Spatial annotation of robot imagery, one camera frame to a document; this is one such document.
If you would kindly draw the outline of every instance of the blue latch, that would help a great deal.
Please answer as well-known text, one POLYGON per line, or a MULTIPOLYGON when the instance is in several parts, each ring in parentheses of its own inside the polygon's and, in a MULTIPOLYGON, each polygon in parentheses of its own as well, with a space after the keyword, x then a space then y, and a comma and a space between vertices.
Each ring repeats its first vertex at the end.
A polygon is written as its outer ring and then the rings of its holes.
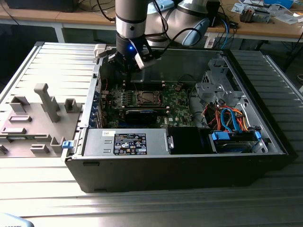
POLYGON ((256 136, 257 140, 260 140, 262 138, 261 133, 259 131, 255 132, 255 136, 256 136))
POLYGON ((214 131, 212 138, 213 140, 230 140, 229 134, 225 131, 214 131))
POLYGON ((63 144, 62 144, 62 148, 63 149, 71 149, 74 147, 74 140, 67 140, 67 141, 64 141, 63 144))

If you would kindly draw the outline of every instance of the blue cable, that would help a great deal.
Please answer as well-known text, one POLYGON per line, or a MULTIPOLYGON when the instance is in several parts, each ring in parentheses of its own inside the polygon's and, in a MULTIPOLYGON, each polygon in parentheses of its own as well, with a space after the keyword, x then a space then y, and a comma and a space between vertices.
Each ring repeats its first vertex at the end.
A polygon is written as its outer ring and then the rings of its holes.
POLYGON ((221 21, 223 21, 223 23, 225 24, 225 28, 226 28, 226 37, 225 37, 225 41, 224 41, 224 43, 223 43, 223 46, 221 47, 221 49, 223 49, 223 47, 225 46, 226 41, 227 41, 227 39, 228 39, 228 32, 229 32, 229 29, 228 29, 227 23, 226 23, 223 19, 221 19, 221 21))
POLYGON ((242 132, 242 130, 240 129, 240 126, 238 125, 237 123, 237 120, 236 120, 236 115, 235 113, 232 111, 232 109, 230 108, 225 108, 221 111, 221 124, 223 125, 224 128, 226 128, 229 132, 232 132, 232 130, 224 123, 224 113, 226 111, 230 111, 231 114, 232 114, 232 123, 233 123, 233 126, 235 128, 236 131, 238 132, 242 132))

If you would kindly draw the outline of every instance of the motherboard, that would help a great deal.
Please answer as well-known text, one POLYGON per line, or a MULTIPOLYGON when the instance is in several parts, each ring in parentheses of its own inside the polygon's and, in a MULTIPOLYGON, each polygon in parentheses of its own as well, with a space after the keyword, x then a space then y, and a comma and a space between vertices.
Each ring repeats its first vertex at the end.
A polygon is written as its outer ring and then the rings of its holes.
POLYGON ((187 90, 178 84, 130 89, 115 85, 100 99, 102 128, 166 128, 194 126, 187 90))

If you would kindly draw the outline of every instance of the paper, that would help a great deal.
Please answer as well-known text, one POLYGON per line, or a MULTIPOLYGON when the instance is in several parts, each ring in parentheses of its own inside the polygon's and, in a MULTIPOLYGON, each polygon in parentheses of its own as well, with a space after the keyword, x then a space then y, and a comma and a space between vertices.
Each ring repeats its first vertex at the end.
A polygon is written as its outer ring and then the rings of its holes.
POLYGON ((115 136, 116 131, 102 131, 102 136, 115 136))
POLYGON ((294 17, 294 16, 291 16, 291 15, 288 15, 288 14, 283 14, 283 15, 280 15, 278 17, 275 17, 276 19, 284 22, 284 23, 287 23, 289 25, 292 25, 292 24, 295 24, 298 22, 298 18, 294 17))

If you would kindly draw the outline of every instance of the table leg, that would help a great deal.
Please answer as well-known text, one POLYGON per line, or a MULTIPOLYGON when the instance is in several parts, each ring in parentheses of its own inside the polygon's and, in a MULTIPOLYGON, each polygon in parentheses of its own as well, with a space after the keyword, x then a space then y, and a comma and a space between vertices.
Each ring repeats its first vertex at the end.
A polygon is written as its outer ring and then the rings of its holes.
POLYGON ((55 24, 53 24, 53 28, 55 29, 58 42, 59 43, 65 43, 62 24, 61 23, 55 23, 55 24))

